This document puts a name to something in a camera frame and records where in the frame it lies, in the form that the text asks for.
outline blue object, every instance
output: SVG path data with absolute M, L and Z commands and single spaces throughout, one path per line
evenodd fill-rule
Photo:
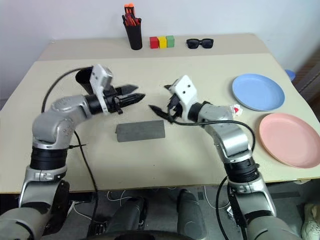
M 289 76 L 289 78 L 290 78 L 290 80 L 292 82 L 295 79 L 296 74 L 293 71 L 289 70 L 289 69 L 286 69 L 285 72 Z
M 236 77 L 232 91 L 242 105 L 256 111 L 272 111 L 285 102 L 285 93 L 281 87 L 259 74 L 247 73 Z

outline wire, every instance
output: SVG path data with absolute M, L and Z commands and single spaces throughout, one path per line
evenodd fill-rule
M 47 103 L 47 100 L 48 100 L 48 97 L 50 95 L 50 93 L 52 92 L 52 90 L 55 88 L 55 86 L 60 82 L 61 79 L 63 79 L 65 76 L 69 75 L 69 74 L 72 74 L 76 71 L 80 71 L 82 69 L 85 69 L 86 67 L 78 67 L 78 68 L 75 68 L 75 69 L 72 69 L 70 71 L 67 71 L 65 72 L 64 74 L 62 74 L 60 77 L 58 77 L 54 83 L 51 85 L 51 87 L 49 88 L 49 90 L 46 92 L 45 96 L 44 96 L 44 99 L 43 99 L 43 102 L 42 102 L 42 107 L 41 107 L 41 113 L 43 113 L 45 111 L 45 108 L 46 108 L 46 103 Z
M 68 213 L 66 214 L 66 216 L 69 216 L 69 214 L 71 213 L 72 209 L 74 208 L 76 202 L 72 201 L 71 206 L 69 207 Z
M 80 216 L 85 217 L 86 219 L 89 219 L 90 221 L 92 220 L 91 217 L 89 217 L 89 216 L 87 216 L 87 215 L 79 212 L 79 211 L 76 209 L 75 205 L 73 205 L 72 209 L 73 209 L 77 214 L 79 214 Z
M 214 206 L 211 205 L 211 203 L 208 200 L 206 186 L 203 186 L 203 190 L 204 190 L 204 197 L 205 197 L 206 202 L 209 204 L 209 206 L 211 208 L 216 209 Z M 228 207 L 229 205 L 230 205 L 230 201 L 228 201 L 228 203 L 226 205 L 218 207 L 218 209 L 224 209 L 225 207 Z
M 82 154 L 84 163 L 86 165 L 86 168 L 88 169 L 88 172 L 90 174 L 91 181 L 92 181 L 93 188 L 94 188 L 94 193 L 95 193 L 94 194 L 95 195 L 94 196 L 95 197 L 95 203 L 94 203 L 93 213 L 92 213 L 92 217 L 91 217 L 91 222 L 90 222 L 90 225 L 89 225 L 89 230 L 88 230 L 88 233 L 89 233 L 90 227 L 92 226 L 92 224 L 94 223 L 94 219 L 96 218 L 96 213 L 97 213 L 97 208 L 98 208 L 98 201 L 99 201 L 98 188 L 97 188 L 97 183 L 96 183 L 96 180 L 94 178 L 94 175 L 93 175 L 93 173 L 91 171 L 91 168 L 88 165 L 87 158 L 85 156 L 84 149 L 83 149 L 81 141 L 80 141 L 80 137 L 79 137 L 79 135 L 78 135 L 78 133 L 76 131 L 74 131 L 74 135 L 75 135 L 75 137 L 78 140 L 78 143 L 80 145 L 81 154 Z
M 248 240 L 246 229 L 243 226 L 241 226 L 240 228 L 241 228 L 241 233 L 242 233 L 243 240 Z
M 77 71 L 80 71 L 82 69 L 86 69 L 86 67 L 78 67 L 78 68 L 75 68 L 75 69 L 72 69 L 70 71 L 67 71 L 65 72 L 64 74 L 62 74 L 61 76 L 59 76 L 55 81 L 54 83 L 50 86 L 50 88 L 48 89 L 48 91 L 46 92 L 45 96 L 44 96 L 44 99 L 42 101 L 42 106 L 41 106 L 41 113 L 43 113 L 46 109 L 46 103 L 47 103 L 47 100 L 48 100 L 48 97 L 50 95 L 50 93 L 52 92 L 52 90 L 55 88 L 55 86 L 64 78 L 66 77 L 67 75 L 71 74 L 71 73 L 74 73 L 74 72 L 77 72 Z M 86 156 L 85 156 L 85 153 L 84 153 L 84 149 L 83 149 L 83 146 L 81 144 L 81 140 L 80 140 L 80 137 L 78 135 L 78 133 L 76 131 L 74 131 L 74 135 L 76 136 L 77 138 L 77 141 L 78 141 L 78 144 L 79 144 L 79 147 L 80 147 L 80 150 L 81 150 L 81 154 L 82 154 L 82 157 L 83 157 L 83 160 L 84 160 L 84 163 L 88 169 L 88 172 L 90 174 L 90 177 L 91 177 L 91 181 L 92 181 L 92 184 L 93 184 L 93 188 L 94 188 L 94 192 L 95 192 L 95 204 L 94 204 L 94 209 L 93 209 L 93 213 L 92 213 L 92 217 L 91 217 L 91 222 L 90 222 L 90 225 L 89 225 L 89 228 L 88 228 L 88 234 L 90 232 L 90 228 L 91 228 L 91 225 L 93 224 L 94 222 L 94 219 L 96 217 L 96 212 L 97 212 L 97 208 L 98 208 L 98 200 L 99 200 L 99 197 L 98 197 L 98 188 L 97 188 L 97 184 L 96 184 L 96 181 L 95 181 L 95 178 L 92 174 L 92 171 L 88 165 L 88 162 L 87 162 L 87 159 L 86 159 Z
M 106 199 L 108 199 L 110 202 L 116 202 L 116 201 L 120 201 L 120 206 L 121 206 L 121 200 L 122 199 L 131 199 L 132 196 L 123 196 L 126 190 L 123 190 L 123 192 L 121 193 L 121 197 L 117 198 L 117 199 L 112 199 L 109 197 L 110 191 L 108 191 L 106 193 Z
M 215 214 L 216 214 L 216 219 L 218 221 L 218 224 L 219 224 L 219 228 L 222 232 L 222 235 L 224 236 L 224 239 L 225 240 L 229 240 L 225 230 L 224 230 L 224 227 L 222 226 L 222 223 L 221 223 L 221 219 L 220 219 L 220 214 L 219 214 L 219 195 L 220 195 L 220 191 L 221 191 L 221 188 L 222 186 L 224 185 L 225 181 L 227 180 L 228 176 L 225 176 L 225 178 L 221 181 L 219 187 L 218 187 L 218 191 L 216 192 L 216 198 L 215 198 Z
M 246 127 L 250 133 L 252 134 L 252 146 L 251 150 L 254 151 L 256 146 L 256 135 L 255 132 L 252 130 L 252 128 L 241 121 L 235 121 L 235 120 L 218 120 L 218 121 L 203 121 L 203 122 L 179 122 L 173 119 L 173 117 L 170 114 L 170 107 L 167 108 L 167 115 L 169 118 L 169 121 L 171 123 L 175 123 L 181 126 L 204 126 L 204 125 L 210 125 L 210 124 L 238 124 L 241 126 Z
M 126 190 L 123 190 L 123 192 L 122 192 L 122 194 L 121 194 L 121 196 L 120 196 L 120 207 L 122 206 L 122 205 L 121 205 L 121 200 L 123 199 L 122 197 L 124 196 L 125 191 L 126 191 Z
M 82 217 L 85 217 L 86 219 L 89 219 L 90 221 L 92 221 L 92 218 L 90 217 L 90 216 L 88 216 L 88 215 L 86 215 L 86 214 L 84 214 L 84 213 L 81 213 L 81 212 L 79 212 L 77 209 L 76 209 L 76 205 L 78 205 L 78 204 L 81 204 L 82 202 L 73 202 L 74 203 L 74 205 L 73 205 L 73 207 L 72 207 L 72 209 L 75 211 L 75 213 L 76 214 L 79 214 L 80 216 L 82 216 Z M 95 223 L 98 223 L 98 224 L 104 224 L 104 223 L 107 223 L 108 221 L 96 221 L 96 220 L 94 220 L 94 222 Z

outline white wall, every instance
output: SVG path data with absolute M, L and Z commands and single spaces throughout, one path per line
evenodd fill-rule
M 55 39 L 125 36 L 133 0 L 0 0 L 0 99 Z M 285 69 L 320 44 L 320 0 L 134 0 L 145 36 L 255 33 Z

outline pen holder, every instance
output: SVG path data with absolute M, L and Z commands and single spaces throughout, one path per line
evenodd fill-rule
M 124 25 L 126 34 L 128 35 L 130 47 L 133 50 L 139 50 L 142 48 L 141 38 L 141 23 L 137 26 L 126 26 Z

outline table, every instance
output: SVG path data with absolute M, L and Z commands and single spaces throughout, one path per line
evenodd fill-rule
M 165 122 L 165 138 L 117 142 L 117 124 L 160 119 L 148 107 L 162 109 L 169 92 L 163 88 L 182 75 L 189 75 L 198 98 L 216 105 L 237 103 L 231 84 L 235 77 L 258 73 L 276 81 L 285 92 L 285 103 L 272 112 L 243 107 L 236 120 L 249 124 L 257 133 L 261 119 L 270 113 L 288 113 L 302 118 L 318 133 L 320 124 L 304 99 L 295 90 L 285 71 L 264 43 L 253 34 L 211 37 L 212 49 L 188 49 L 185 40 L 175 38 L 175 47 L 134 51 L 127 39 L 59 40 L 41 54 L 0 112 L 0 193 L 21 190 L 25 168 L 30 164 L 32 123 L 50 85 L 73 68 L 102 64 L 114 74 L 113 85 L 135 84 L 146 97 L 123 109 L 123 114 L 97 115 L 78 126 L 85 154 L 99 190 L 144 187 L 217 185 L 226 175 L 211 137 L 200 127 Z M 86 94 L 74 79 L 63 79 L 53 90 L 48 105 L 71 95 Z M 320 165 L 298 169 L 284 165 L 269 155 L 257 137 L 253 153 L 266 182 L 320 178 Z M 77 148 L 68 151 L 65 180 L 72 192 L 92 191 L 88 170 Z

